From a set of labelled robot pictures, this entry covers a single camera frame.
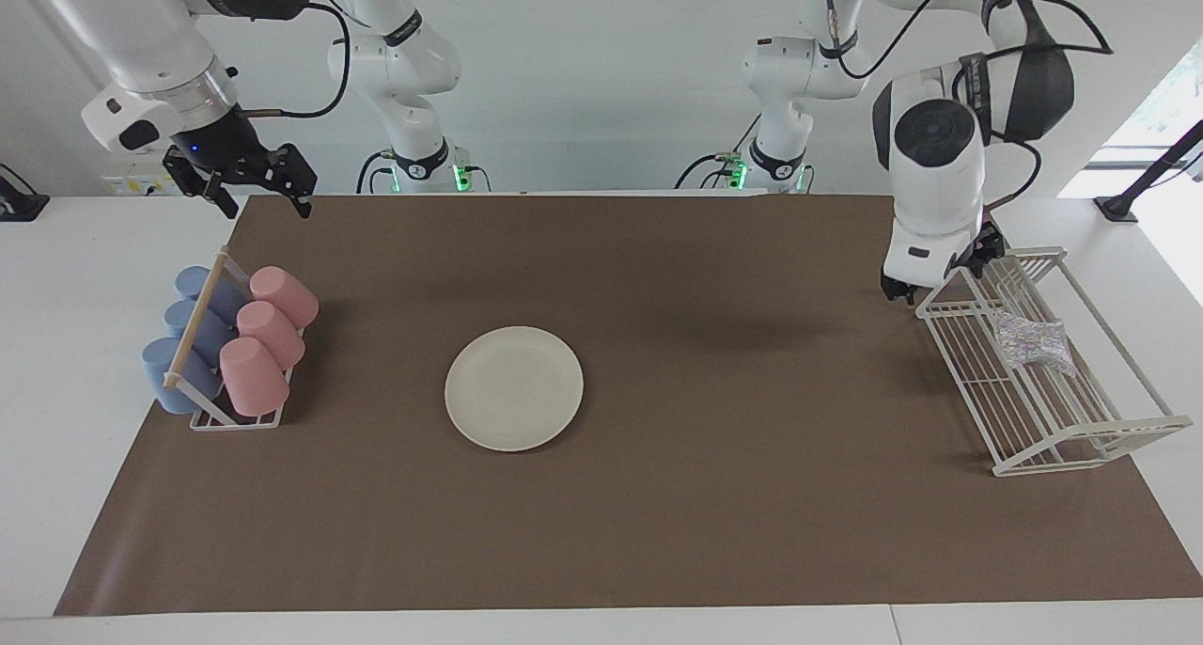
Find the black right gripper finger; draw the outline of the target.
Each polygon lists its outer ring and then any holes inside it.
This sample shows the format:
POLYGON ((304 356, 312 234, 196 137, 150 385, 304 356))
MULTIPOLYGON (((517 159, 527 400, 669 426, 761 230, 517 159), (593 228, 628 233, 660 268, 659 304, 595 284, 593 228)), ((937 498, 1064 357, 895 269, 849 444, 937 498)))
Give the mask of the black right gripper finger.
POLYGON ((268 191, 288 197, 301 218, 312 215, 312 196, 318 173, 296 144, 282 144, 268 152, 268 191))
POLYGON ((206 202, 215 205, 229 220, 235 220, 241 212, 241 205, 223 185, 223 174, 211 174, 209 178, 205 179, 197 166, 188 156, 184 156, 183 152, 165 152, 164 168, 185 197, 205 199, 206 202))

